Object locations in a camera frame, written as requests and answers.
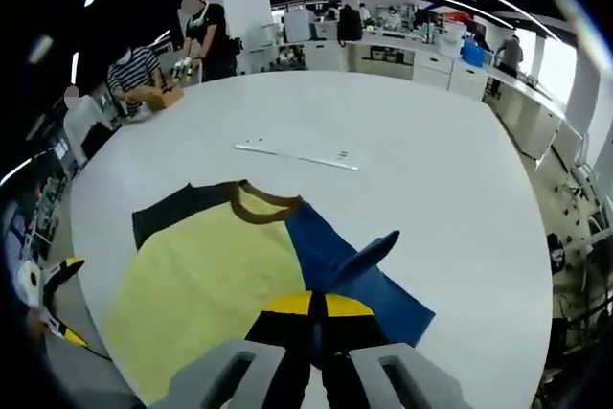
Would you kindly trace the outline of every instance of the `person in striped shirt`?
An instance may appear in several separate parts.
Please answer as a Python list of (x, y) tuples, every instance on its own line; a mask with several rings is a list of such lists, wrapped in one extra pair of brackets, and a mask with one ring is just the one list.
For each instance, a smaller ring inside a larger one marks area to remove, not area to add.
[(117, 62), (108, 68), (108, 87), (127, 105), (127, 115), (133, 116), (141, 106), (139, 92), (143, 87), (162, 89), (160, 61), (147, 47), (128, 48)]

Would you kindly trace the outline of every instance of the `t-shirt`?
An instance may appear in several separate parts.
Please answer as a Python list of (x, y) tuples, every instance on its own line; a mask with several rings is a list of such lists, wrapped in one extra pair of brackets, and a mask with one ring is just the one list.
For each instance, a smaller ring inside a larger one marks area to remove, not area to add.
[(311, 290), (355, 299), (390, 341), (412, 346), (434, 316), (376, 267), (398, 231), (356, 251), (300, 196), (247, 181), (188, 185), (134, 213), (132, 225), (138, 252), (102, 328), (146, 404), (201, 354), (244, 338), (278, 296)]
[(200, 45), (209, 26), (217, 25), (211, 48), (207, 52), (206, 61), (225, 57), (229, 52), (229, 37), (226, 34), (225, 12), (219, 4), (208, 4), (206, 11), (200, 11), (188, 20), (185, 37), (195, 40)]
[(134, 48), (128, 62), (116, 62), (108, 68), (108, 86), (112, 92), (118, 89), (128, 92), (139, 86), (153, 86), (153, 72), (159, 68), (160, 61), (149, 48)]
[(511, 69), (517, 70), (519, 63), (524, 60), (524, 52), (522, 52), (519, 42), (514, 38), (508, 38), (502, 46), (505, 51), (502, 55), (502, 63), (508, 65)]

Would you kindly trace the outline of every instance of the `white table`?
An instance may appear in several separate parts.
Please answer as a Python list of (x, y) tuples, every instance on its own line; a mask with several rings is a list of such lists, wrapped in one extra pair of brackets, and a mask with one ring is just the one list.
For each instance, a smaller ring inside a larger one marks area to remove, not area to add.
[[(234, 149), (254, 136), (342, 147), (361, 166)], [(136, 253), (132, 212), (187, 182), (241, 178), (301, 194), (355, 247), (399, 229), (379, 266), (437, 314), (418, 350), (460, 381), (476, 409), (530, 405), (551, 326), (548, 249), (528, 176), (487, 106), (406, 80), (332, 72), (186, 89), (152, 120), (122, 128), (73, 184), (73, 243), (98, 329)], [(304, 407), (327, 407), (317, 381), (314, 373)]]

